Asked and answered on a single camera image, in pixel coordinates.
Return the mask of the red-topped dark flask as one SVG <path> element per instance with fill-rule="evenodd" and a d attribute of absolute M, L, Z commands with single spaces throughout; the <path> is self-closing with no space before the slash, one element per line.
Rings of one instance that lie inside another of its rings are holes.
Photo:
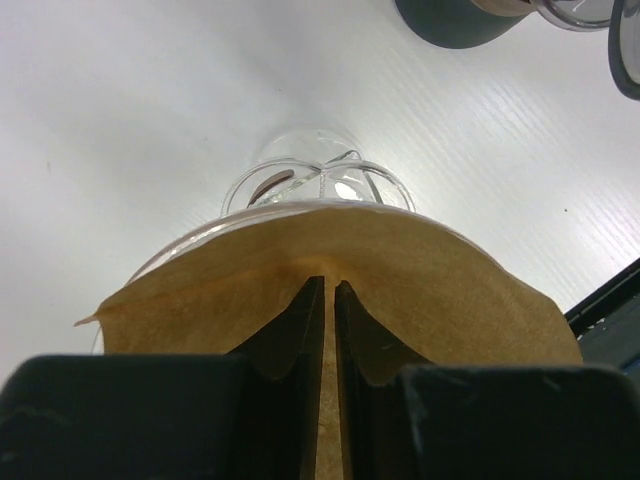
<path fill-rule="evenodd" d="M 534 11 L 530 1 L 397 0 L 395 6 L 417 36 L 447 49 L 486 44 Z"/>

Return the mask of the grey plastic dripper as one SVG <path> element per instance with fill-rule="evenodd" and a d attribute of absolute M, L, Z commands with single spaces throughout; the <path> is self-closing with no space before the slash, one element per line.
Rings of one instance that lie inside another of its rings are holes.
<path fill-rule="evenodd" d="M 639 100 L 639 0 L 531 1 L 551 24 L 570 31 L 608 31 L 608 64 L 617 89 Z"/>

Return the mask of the clear glass dripper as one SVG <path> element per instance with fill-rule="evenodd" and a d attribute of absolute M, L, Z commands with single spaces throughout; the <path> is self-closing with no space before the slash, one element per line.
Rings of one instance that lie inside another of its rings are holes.
<path fill-rule="evenodd" d="M 325 164 L 293 158 L 268 160 L 244 173 L 228 191 L 217 220 L 179 237 L 146 261 L 134 282 L 161 265 L 226 233 L 325 205 L 361 202 L 415 212 L 406 186 L 388 169 L 365 161 L 357 152 Z"/>

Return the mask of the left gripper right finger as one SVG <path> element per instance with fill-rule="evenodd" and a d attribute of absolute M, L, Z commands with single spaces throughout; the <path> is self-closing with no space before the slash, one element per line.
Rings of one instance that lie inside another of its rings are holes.
<path fill-rule="evenodd" d="M 635 479 L 639 395 L 585 367 L 445 367 L 335 290 L 348 479 Z"/>

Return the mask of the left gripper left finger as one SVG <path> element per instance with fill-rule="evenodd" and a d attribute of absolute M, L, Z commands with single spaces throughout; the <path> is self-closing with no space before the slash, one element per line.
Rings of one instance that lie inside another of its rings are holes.
<path fill-rule="evenodd" d="M 1 391 L 5 479 L 311 479 L 324 281 L 231 352 L 39 356 Z"/>

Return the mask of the glass beaker with brown band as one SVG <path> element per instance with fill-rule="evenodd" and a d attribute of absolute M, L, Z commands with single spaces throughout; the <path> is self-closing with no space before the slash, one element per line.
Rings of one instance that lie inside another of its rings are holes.
<path fill-rule="evenodd" d="M 336 184 L 346 169 L 333 165 L 361 158 L 356 143 L 335 130 L 310 125 L 286 129 L 258 151 L 246 204 L 338 199 Z"/>

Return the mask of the single brown coffee filter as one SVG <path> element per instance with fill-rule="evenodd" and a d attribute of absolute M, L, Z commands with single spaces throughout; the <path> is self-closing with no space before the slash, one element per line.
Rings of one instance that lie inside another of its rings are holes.
<path fill-rule="evenodd" d="M 438 365 L 579 365 L 563 313 L 453 230 L 380 206 L 325 205 L 213 237 L 104 300 L 108 353 L 227 353 L 313 276 L 341 282 Z"/>

